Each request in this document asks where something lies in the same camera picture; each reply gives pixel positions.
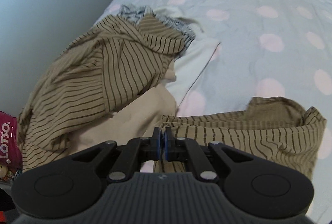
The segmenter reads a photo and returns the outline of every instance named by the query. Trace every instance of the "clothing pile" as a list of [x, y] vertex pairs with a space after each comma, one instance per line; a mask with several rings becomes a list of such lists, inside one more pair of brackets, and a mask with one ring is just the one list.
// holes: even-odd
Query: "clothing pile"
[[[169, 126], [176, 137], [219, 140], [311, 178], [326, 126], [315, 108], [253, 98], [246, 111], [175, 116], [219, 45], [176, 7], [123, 5], [76, 38], [37, 83], [18, 118], [23, 171]], [[160, 161], [154, 170], [184, 168]]]

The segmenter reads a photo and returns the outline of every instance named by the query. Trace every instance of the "white cloth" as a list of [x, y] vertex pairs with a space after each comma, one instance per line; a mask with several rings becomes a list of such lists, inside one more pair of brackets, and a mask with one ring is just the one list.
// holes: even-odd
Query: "white cloth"
[[161, 81], [175, 98], [177, 105], [180, 106], [189, 89], [210, 61], [220, 42], [217, 39], [208, 37], [204, 33], [201, 24], [195, 19], [186, 18], [185, 14], [178, 7], [159, 7], [154, 9], [153, 12], [190, 23], [190, 27], [196, 34], [196, 38], [191, 42], [189, 48], [174, 63], [176, 79], [174, 81], [166, 79]]

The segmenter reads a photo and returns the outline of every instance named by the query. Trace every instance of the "striped shirt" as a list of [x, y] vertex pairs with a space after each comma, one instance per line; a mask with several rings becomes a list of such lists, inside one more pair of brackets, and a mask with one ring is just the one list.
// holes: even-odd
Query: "striped shirt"
[[183, 34], [151, 14], [137, 25], [110, 15], [76, 38], [18, 117], [24, 171], [66, 156], [71, 131], [156, 86], [183, 48]]
[[[312, 178], [326, 119], [283, 97], [253, 97], [246, 111], [200, 117], [164, 116], [162, 128], [200, 145], [218, 140], [228, 146], [295, 169]], [[180, 162], [156, 163], [155, 172], [182, 172]]]

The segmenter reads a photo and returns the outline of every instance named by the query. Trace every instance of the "pink bag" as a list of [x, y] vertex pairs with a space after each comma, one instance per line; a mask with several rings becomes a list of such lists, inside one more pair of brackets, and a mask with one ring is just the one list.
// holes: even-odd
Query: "pink bag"
[[22, 154], [16, 144], [17, 120], [4, 112], [0, 112], [0, 164], [8, 168], [22, 168]]

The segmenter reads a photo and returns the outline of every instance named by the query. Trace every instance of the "polka dot bedsheet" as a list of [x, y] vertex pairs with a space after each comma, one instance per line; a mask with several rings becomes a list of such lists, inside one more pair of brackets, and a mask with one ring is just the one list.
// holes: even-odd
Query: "polka dot bedsheet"
[[209, 37], [221, 42], [184, 99], [181, 116], [243, 110], [253, 96], [284, 96], [320, 110], [328, 127], [318, 153], [315, 197], [307, 215], [316, 223], [329, 223], [332, 0], [114, 0], [101, 18], [117, 14], [120, 5], [127, 3], [152, 9], [177, 6], [198, 20]]

